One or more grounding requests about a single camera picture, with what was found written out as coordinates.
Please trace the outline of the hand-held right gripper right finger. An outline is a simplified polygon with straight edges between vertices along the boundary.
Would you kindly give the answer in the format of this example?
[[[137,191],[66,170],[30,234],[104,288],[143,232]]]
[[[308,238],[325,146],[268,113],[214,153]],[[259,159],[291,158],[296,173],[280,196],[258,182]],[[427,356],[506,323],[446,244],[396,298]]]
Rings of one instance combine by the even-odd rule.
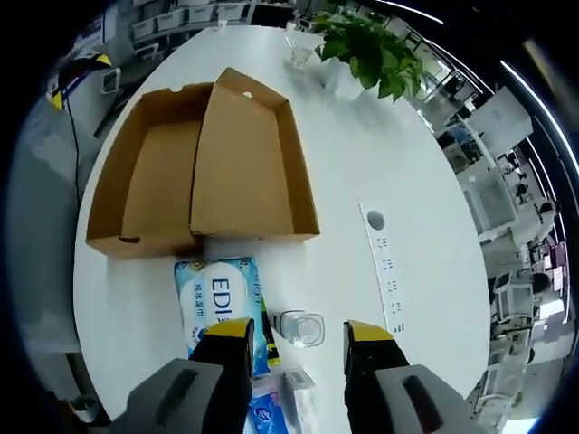
[[[344,323],[344,400],[354,433],[473,433],[462,396],[434,372],[407,361],[377,325]]]

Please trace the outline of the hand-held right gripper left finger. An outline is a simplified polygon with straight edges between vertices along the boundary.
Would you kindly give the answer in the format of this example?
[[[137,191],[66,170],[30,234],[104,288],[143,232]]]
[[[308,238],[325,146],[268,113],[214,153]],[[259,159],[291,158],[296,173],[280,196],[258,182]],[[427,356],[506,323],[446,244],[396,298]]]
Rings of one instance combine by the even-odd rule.
[[[139,384],[112,433],[242,433],[252,398],[254,321],[217,323],[192,354]]]

